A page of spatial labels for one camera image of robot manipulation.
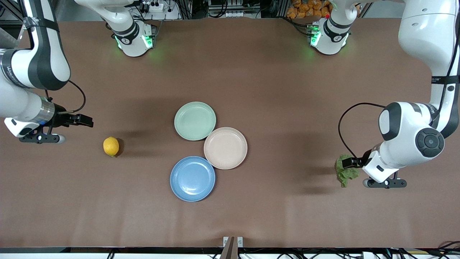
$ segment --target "white robotic arm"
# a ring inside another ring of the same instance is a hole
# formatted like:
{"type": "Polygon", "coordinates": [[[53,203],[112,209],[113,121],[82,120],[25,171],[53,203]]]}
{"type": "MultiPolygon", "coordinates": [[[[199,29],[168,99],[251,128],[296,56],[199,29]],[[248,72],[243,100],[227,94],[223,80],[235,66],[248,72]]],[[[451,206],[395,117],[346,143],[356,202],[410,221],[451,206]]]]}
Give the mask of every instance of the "white robotic arm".
{"type": "Polygon", "coordinates": [[[29,90],[61,89],[70,78],[70,67],[49,0],[23,0],[20,5],[31,48],[0,49],[0,117],[6,118],[8,129],[23,142],[62,143],[62,135],[53,134],[48,139],[42,128],[72,124],[92,127],[92,120],[68,114],[63,107],[29,90]]]}
{"type": "Polygon", "coordinates": [[[134,0],[75,0],[97,12],[115,34],[118,47],[130,57],[138,57],[151,49],[155,42],[156,27],[143,21],[134,21],[128,9],[134,0]]]}
{"type": "MultiPolygon", "coordinates": [[[[356,18],[354,0],[335,0],[329,19],[316,23],[311,45],[324,54],[337,53],[346,43],[356,18]]],[[[362,158],[343,161],[344,167],[362,167],[371,177],[367,187],[405,187],[405,181],[390,179],[401,168],[437,157],[444,139],[459,123],[458,0],[405,0],[399,43],[409,55],[422,60],[432,72],[429,103],[394,102],[379,116],[384,141],[362,158]]]]}

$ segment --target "round plate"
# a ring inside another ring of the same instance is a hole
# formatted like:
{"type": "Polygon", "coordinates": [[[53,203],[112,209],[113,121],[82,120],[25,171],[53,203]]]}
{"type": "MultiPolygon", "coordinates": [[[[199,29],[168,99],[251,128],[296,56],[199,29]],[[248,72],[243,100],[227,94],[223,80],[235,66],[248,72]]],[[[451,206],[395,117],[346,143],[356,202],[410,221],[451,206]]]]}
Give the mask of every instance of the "round plate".
{"type": "Polygon", "coordinates": [[[172,170],[171,188],[181,200],[190,202],[202,200],[214,188],[216,173],[213,166],[202,157],[186,157],[172,170]]]}
{"type": "Polygon", "coordinates": [[[241,132],[223,127],[211,132],[204,142],[204,155],[216,168],[232,169],[243,162],[247,142],[241,132]]]}
{"type": "Polygon", "coordinates": [[[216,126],[216,114],[202,102],[190,102],[182,106],[174,118],[177,133],[186,140],[202,140],[216,126]]]}

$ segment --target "yellow lemon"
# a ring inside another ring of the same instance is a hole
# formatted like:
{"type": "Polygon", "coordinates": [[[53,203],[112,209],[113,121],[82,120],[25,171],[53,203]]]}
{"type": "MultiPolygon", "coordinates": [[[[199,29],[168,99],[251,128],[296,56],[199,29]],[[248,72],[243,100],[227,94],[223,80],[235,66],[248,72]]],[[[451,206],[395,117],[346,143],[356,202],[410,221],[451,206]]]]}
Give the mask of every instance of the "yellow lemon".
{"type": "Polygon", "coordinates": [[[104,140],[104,152],[111,156],[114,157],[118,153],[118,149],[120,148],[120,145],[118,144],[118,140],[114,137],[108,137],[104,140]]]}

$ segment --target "brown table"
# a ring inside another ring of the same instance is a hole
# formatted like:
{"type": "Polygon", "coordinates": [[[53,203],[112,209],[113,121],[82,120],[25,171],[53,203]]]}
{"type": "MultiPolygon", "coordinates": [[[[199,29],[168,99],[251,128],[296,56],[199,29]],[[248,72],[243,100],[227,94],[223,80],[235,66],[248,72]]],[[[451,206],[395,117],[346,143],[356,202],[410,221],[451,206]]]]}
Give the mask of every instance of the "brown table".
{"type": "MultiPolygon", "coordinates": [[[[63,145],[20,143],[2,124],[0,245],[212,247],[225,235],[248,247],[437,247],[460,239],[459,133],[437,159],[401,170],[403,189],[368,189],[365,173],[341,188],[333,169],[346,149],[337,121],[362,102],[427,102],[430,71],[397,42],[398,19],[358,20],[347,46],[323,56],[283,20],[164,22],[155,50],[125,56],[103,23],[60,24],[72,80],[94,128],[58,128],[63,145]],[[175,112],[208,103],[217,126],[240,130],[244,163],[216,170],[214,191],[187,203],[172,167],[203,156],[204,141],[174,130],[175,112]],[[118,158],[108,136],[123,139],[118,158]]],[[[52,97],[68,109],[70,84],[52,97]]],[[[380,109],[343,122],[362,154],[382,140],[380,109]]]]}

